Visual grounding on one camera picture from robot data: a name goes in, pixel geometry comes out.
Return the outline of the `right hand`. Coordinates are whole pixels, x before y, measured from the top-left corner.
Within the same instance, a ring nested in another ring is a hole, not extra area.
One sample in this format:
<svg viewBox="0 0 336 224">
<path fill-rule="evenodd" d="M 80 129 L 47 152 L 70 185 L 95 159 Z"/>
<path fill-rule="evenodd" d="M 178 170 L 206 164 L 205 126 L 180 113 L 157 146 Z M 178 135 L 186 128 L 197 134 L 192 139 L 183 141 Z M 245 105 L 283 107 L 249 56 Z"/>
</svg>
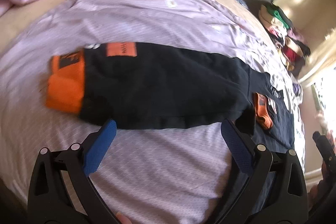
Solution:
<svg viewBox="0 0 336 224">
<path fill-rule="evenodd" d="M 335 139 L 332 133 L 333 131 L 331 130 L 326 135 L 321 135 L 318 138 L 319 142 L 327 140 L 329 146 L 327 147 L 328 151 L 324 152 L 326 156 L 323 156 L 320 152 L 323 159 L 321 166 L 322 180 L 312 186 L 308 193 L 309 209 L 317 204 L 327 193 L 330 187 L 329 181 L 331 180 L 331 176 L 335 174 Z"/>
</svg>

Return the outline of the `left hand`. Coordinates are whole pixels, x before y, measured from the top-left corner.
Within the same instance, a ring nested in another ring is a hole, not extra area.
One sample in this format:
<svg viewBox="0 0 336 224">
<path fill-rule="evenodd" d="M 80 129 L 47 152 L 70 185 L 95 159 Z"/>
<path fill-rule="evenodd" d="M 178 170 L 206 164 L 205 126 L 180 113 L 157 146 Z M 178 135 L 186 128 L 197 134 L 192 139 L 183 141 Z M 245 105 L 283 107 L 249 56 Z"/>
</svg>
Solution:
<svg viewBox="0 0 336 224">
<path fill-rule="evenodd" d="M 121 224 L 132 224 L 131 220 L 125 215 L 123 215 L 121 212 L 117 212 L 116 217 L 120 221 Z"/>
</svg>

